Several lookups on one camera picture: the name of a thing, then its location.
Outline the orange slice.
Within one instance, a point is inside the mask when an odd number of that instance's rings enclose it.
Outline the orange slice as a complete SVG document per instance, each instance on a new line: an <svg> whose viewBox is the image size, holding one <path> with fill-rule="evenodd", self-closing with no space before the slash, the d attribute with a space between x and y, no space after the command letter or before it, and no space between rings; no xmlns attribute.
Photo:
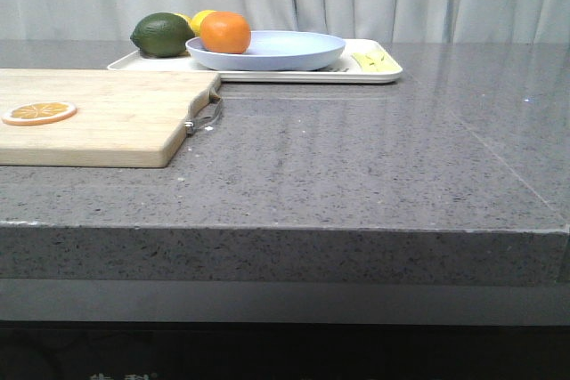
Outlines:
<svg viewBox="0 0 570 380"><path fill-rule="evenodd" d="M4 113L3 123L15 126L47 125L74 116L77 107L66 101L42 101L20 105Z"/></svg>

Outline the orange fruit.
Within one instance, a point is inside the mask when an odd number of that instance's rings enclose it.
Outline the orange fruit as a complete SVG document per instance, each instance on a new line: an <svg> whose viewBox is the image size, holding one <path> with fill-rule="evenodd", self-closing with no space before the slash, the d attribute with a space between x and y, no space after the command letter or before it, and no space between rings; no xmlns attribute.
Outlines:
<svg viewBox="0 0 570 380"><path fill-rule="evenodd" d="M210 52L242 54L250 45L251 29L241 14L216 11L201 22L199 36Z"/></svg>

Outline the green lime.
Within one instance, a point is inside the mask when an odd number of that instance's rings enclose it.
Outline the green lime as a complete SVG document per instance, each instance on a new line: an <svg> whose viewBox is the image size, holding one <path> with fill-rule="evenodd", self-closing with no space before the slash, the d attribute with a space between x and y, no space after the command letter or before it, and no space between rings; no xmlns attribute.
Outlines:
<svg viewBox="0 0 570 380"><path fill-rule="evenodd" d="M188 21L171 12L155 12L141 19L131 33L131 42L143 53L158 58L178 56L194 38Z"/></svg>

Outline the cream plastic tray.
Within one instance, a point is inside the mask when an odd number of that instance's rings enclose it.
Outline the cream plastic tray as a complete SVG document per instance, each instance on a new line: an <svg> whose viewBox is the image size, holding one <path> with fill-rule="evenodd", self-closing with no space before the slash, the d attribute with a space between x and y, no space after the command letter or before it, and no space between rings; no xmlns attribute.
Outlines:
<svg viewBox="0 0 570 380"><path fill-rule="evenodd" d="M380 53L381 71L366 71L354 53ZM206 68L185 54L173 58L151 58L137 51L112 62L109 70L137 71L205 71ZM403 68L384 47L370 39L348 39L340 57L328 67L316 71L221 71L225 82L244 83L317 83L317 84L384 84L396 81Z"/></svg>

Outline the yellow lemon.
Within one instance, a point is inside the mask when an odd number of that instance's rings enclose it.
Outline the yellow lemon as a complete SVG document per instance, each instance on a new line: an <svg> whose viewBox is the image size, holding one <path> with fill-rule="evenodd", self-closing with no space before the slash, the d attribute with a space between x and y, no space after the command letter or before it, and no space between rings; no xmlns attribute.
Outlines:
<svg viewBox="0 0 570 380"><path fill-rule="evenodd" d="M194 36L199 36L202 21L213 12L215 12L215 10L202 10L196 12L192 17L179 12L176 12L175 15L179 16L187 22Z"/></svg>

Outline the light blue plastic plate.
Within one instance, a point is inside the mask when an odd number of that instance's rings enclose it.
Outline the light blue plastic plate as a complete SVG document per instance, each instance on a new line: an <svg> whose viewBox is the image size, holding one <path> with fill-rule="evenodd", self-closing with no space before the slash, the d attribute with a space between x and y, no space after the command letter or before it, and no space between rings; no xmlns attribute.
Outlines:
<svg viewBox="0 0 570 380"><path fill-rule="evenodd" d="M313 71L337 60L346 47L340 37L314 32L257 30L244 53L209 51L199 37L186 49L200 65L219 71Z"/></svg>

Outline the wooden cutting board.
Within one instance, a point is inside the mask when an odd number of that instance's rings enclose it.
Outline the wooden cutting board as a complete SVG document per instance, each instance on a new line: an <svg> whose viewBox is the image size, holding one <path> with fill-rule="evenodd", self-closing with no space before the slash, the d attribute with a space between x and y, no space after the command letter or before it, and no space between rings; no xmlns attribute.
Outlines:
<svg viewBox="0 0 570 380"><path fill-rule="evenodd" d="M1 111L67 101L77 113L47 125L1 125L4 166L164 167L185 122L220 86L215 71L2 69Z"/></svg>

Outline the yellow plastic knife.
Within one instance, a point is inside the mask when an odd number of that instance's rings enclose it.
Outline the yellow plastic knife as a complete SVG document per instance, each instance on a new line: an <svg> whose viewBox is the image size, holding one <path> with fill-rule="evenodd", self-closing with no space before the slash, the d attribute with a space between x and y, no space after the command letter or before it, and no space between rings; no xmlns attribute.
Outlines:
<svg viewBox="0 0 570 380"><path fill-rule="evenodd" d="M364 72L388 72L392 70L386 55L380 51L353 53L352 57Z"/></svg>

